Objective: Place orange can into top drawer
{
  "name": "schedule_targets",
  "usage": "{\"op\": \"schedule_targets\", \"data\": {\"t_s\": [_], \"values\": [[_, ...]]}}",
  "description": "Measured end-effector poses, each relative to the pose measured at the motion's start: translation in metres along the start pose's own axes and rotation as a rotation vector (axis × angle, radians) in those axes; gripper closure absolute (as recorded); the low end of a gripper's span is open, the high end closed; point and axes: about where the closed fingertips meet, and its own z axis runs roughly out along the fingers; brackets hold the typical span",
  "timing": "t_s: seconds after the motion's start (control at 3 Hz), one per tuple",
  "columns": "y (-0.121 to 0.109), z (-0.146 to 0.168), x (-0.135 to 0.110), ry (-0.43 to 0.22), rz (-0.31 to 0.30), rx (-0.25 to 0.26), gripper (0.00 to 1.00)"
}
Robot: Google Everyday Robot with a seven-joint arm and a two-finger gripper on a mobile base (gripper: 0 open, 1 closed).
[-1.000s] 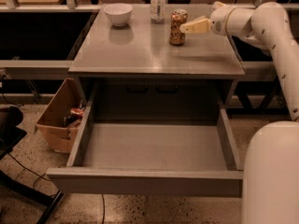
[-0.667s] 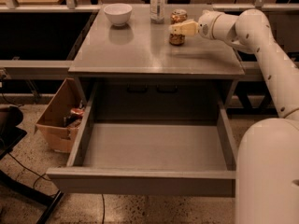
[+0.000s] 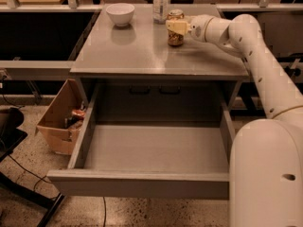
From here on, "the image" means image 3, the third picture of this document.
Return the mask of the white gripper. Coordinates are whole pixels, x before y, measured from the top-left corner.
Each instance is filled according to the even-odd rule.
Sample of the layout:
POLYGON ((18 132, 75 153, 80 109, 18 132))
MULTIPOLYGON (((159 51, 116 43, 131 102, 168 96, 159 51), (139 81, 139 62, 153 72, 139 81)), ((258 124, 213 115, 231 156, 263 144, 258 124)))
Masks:
POLYGON ((180 35, 186 35, 190 31, 194 40, 205 43, 206 28, 211 19, 210 15, 199 15, 193 17, 190 24, 185 20, 167 20, 166 27, 169 31, 180 35))

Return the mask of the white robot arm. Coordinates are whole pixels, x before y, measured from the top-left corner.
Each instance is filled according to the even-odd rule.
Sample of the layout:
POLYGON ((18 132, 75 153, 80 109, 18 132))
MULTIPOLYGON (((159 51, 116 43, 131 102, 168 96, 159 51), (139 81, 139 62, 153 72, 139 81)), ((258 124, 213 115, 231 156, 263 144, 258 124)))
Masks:
POLYGON ((242 58, 264 112, 233 140, 229 166, 230 227, 303 227, 303 95, 264 42, 251 15, 210 15, 166 21, 242 58))

